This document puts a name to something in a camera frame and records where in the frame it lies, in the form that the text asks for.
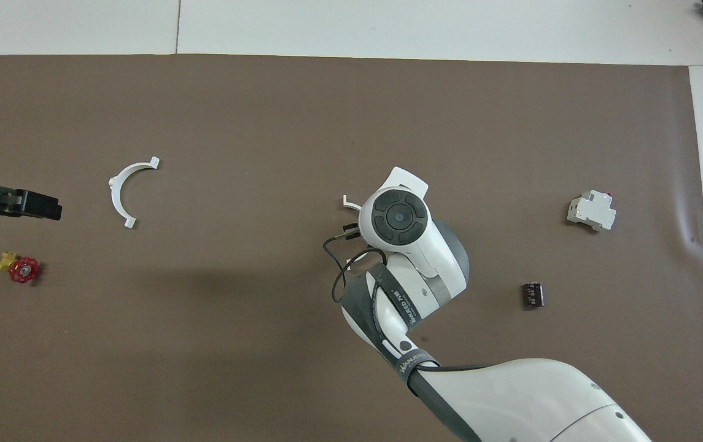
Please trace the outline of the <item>white circuit breaker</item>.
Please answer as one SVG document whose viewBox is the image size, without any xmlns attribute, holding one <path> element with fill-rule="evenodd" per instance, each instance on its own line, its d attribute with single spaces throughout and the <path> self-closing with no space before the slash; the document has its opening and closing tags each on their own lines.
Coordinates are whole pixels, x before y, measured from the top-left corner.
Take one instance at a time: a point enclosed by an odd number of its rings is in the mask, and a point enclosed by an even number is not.
<svg viewBox="0 0 703 442">
<path fill-rule="evenodd" d="M 601 232 L 611 230 L 617 211 L 612 208 L 613 198 L 609 193 L 588 190 L 573 199 L 567 211 L 570 223 L 582 223 Z"/>
</svg>

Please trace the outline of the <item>black cylindrical capacitor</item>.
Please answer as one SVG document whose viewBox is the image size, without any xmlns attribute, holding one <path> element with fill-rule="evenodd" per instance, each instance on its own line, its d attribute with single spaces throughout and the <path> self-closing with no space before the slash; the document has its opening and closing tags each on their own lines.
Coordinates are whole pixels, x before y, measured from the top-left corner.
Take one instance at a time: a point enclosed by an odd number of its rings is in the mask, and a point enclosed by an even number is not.
<svg viewBox="0 0 703 442">
<path fill-rule="evenodd" d="M 522 286 L 524 308 L 526 311 L 546 306 L 545 286 L 540 282 L 529 282 Z"/>
</svg>

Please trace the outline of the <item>brown paper table mat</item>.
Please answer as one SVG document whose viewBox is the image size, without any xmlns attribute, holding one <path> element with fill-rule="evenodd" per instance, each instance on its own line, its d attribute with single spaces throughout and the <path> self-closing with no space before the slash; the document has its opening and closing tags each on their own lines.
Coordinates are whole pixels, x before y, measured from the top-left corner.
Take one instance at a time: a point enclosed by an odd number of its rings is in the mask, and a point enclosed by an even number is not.
<svg viewBox="0 0 703 442">
<path fill-rule="evenodd" d="M 126 180 L 133 229 L 108 179 Z M 348 327 L 323 241 L 402 167 L 471 261 L 412 339 L 558 359 L 654 442 L 703 442 L 703 197 L 687 67 L 0 56 L 0 442 L 455 442 Z M 601 232 L 569 204 L 609 193 Z M 522 285 L 545 286 L 526 311 Z"/>
</svg>

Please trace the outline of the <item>red and yellow valve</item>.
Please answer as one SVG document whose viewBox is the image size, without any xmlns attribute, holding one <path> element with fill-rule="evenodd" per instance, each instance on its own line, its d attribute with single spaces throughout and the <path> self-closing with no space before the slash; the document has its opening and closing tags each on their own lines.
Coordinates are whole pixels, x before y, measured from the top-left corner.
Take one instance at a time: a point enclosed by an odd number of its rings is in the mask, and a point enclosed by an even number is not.
<svg viewBox="0 0 703 442">
<path fill-rule="evenodd" d="M 8 274 L 12 282 L 25 284 L 39 276 L 41 266 L 35 258 L 15 254 L 15 252 L 3 252 L 0 258 L 0 271 Z"/>
</svg>

